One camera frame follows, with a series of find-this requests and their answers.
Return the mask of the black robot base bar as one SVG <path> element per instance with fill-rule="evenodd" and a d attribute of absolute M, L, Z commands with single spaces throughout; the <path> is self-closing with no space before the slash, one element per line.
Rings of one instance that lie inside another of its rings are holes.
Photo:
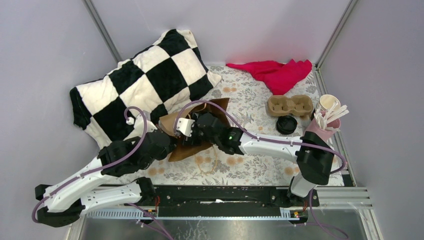
<path fill-rule="evenodd" d="M 141 190 L 137 206 L 168 218 L 283 218 L 288 208 L 307 212 L 320 205 L 317 191 L 298 197 L 287 187 L 153 185 L 150 178 L 134 181 Z"/>

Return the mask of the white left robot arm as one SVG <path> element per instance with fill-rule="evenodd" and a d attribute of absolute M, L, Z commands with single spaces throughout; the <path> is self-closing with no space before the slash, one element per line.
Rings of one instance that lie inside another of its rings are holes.
<path fill-rule="evenodd" d="M 88 165 L 64 181 L 38 185 L 35 198 L 39 202 L 33 210 L 32 220 L 59 228 L 105 207 L 152 204 L 157 194 L 148 177 L 139 177 L 118 187 L 97 188 L 124 175 L 146 170 L 154 161 L 164 160 L 176 147 L 177 139 L 161 130 L 112 142 Z"/>

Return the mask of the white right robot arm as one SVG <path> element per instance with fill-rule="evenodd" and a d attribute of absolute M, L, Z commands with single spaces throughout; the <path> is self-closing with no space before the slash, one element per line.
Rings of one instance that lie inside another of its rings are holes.
<path fill-rule="evenodd" d="M 287 201 L 301 205 L 316 186 L 329 183 L 333 150 L 314 132 L 303 136 L 283 137 L 250 133 L 241 127 L 226 126 L 211 113 L 195 119 L 178 118 L 175 130 L 192 143 L 209 143 L 228 155 L 260 155 L 295 162 L 299 173 L 292 178 Z"/>

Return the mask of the brown paper bag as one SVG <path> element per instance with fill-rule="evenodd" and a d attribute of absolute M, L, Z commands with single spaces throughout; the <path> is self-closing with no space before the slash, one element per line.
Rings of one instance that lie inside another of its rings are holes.
<path fill-rule="evenodd" d="M 161 116 L 158 126 L 176 140 L 176 148 L 168 155 L 168 162 L 180 162 L 209 149 L 213 144 L 205 133 L 207 119 L 217 120 L 225 128 L 229 127 L 229 120 L 223 112 L 227 110 L 229 101 L 228 97 L 197 100 L 179 111 Z"/>

